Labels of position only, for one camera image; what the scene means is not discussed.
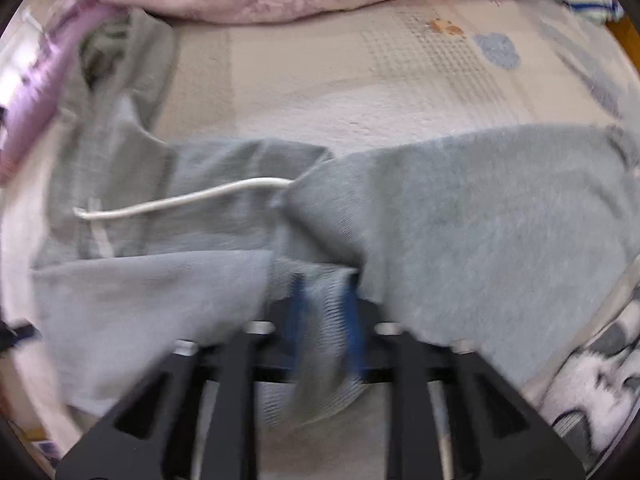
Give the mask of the grey patterned folded garment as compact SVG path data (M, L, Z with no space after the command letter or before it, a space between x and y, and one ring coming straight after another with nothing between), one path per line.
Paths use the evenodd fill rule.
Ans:
M553 376L541 417L592 471L639 411L639 291Z

